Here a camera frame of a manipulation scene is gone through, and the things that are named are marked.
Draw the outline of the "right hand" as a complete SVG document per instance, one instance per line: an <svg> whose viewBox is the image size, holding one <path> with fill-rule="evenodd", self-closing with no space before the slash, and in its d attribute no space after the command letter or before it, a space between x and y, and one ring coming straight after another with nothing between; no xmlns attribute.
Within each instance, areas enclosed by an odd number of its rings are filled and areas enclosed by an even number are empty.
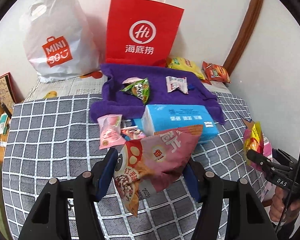
<svg viewBox="0 0 300 240"><path fill-rule="evenodd" d="M272 204L270 206L269 217L273 222L279 222L285 205L283 203L285 191L280 187L275 188L275 193L272 197ZM300 200L293 202L290 207L290 213L285 214L285 220L287 223L292 222L299 216L300 213Z"/></svg>

